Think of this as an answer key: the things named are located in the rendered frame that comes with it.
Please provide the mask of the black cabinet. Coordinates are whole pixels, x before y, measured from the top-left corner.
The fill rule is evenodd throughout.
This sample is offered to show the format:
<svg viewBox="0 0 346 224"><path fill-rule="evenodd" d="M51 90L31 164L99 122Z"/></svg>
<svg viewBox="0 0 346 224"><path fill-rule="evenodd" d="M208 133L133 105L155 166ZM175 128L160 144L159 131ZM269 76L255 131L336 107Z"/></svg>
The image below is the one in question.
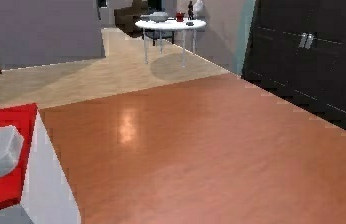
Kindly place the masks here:
<svg viewBox="0 0 346 224"><path fill-rule="evenodd" d="M243 78L346 130L346 0L256 0Z"/></svg>

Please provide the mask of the white round table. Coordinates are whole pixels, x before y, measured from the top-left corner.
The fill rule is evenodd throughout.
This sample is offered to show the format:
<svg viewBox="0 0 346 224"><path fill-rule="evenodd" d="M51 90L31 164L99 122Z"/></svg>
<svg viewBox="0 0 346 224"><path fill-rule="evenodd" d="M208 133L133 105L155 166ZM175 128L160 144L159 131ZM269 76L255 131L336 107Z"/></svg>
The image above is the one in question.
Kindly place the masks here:
<svg viewBox="0 0 346 224"><path fill-rule="evenodd" d="M189 21L192 21L194 25L193 26L186 25L186 23ZM181 31L184 37L182 42L182 66L185 66L186 31L187 30L193 31L192 42L195 43L197 30L204 28L207 25L207 23L203 20L188 20L188 19L184 19L183 22L177 22L176 20L167 20L165 22L159 22L159 23L153 22L151 20L149 21L139 20L135 23L135 25L142 29L143 37L146 37L146 30L157 30L159 33L161 33L162 31Z"/></svg>

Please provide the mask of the grey bowl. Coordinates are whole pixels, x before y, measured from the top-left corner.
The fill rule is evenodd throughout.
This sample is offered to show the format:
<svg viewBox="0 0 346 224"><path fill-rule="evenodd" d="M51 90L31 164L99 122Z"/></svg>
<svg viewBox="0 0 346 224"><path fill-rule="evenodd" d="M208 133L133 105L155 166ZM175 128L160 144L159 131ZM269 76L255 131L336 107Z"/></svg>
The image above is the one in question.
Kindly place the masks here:
<svg viewBox="0 0 346 224"><path fill-rule="evenodd" d="M149 19L153 22L159 23L159 22L165 22L169 18L169 15L166 12L153 12L149 15Z"/></svg>

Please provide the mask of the dark brown sofa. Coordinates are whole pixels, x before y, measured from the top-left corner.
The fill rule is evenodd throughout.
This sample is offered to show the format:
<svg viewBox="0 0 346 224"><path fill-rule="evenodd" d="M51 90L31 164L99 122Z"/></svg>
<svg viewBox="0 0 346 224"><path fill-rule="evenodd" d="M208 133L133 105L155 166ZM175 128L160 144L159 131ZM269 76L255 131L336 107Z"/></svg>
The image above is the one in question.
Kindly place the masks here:
<svg viewBox="0 0 346 224"><path fill-rule="evenodd" d="M141 29L135 25L140 16L148 12L148 2L144 0L133 0L129 7L115 9L115 25L125 33L137 33Z"/></svg>

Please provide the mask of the white vase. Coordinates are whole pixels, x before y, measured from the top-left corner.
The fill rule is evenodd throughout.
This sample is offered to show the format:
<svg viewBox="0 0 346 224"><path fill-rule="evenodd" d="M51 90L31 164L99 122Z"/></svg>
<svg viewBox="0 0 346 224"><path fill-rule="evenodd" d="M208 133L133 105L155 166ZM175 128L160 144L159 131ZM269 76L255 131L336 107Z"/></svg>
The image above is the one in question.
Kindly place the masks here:
<svg viewBox="0 0 346 224"><path fill-rule="evenodd" d="M204 2L203 0L197 0L193 5L193 14L195 18L198 18L203 11Z"/></svg>

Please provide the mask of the red and white bed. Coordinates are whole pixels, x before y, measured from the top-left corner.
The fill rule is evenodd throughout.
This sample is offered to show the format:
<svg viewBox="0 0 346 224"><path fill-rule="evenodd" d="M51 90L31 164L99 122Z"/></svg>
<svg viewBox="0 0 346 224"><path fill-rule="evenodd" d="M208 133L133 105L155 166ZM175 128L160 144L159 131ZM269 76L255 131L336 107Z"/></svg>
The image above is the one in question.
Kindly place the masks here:
<svg viewBox="0 0 346 224"><path fill-rule="evenodd" d="M82 224L34 103L0 109L0 224Z"/></svg>

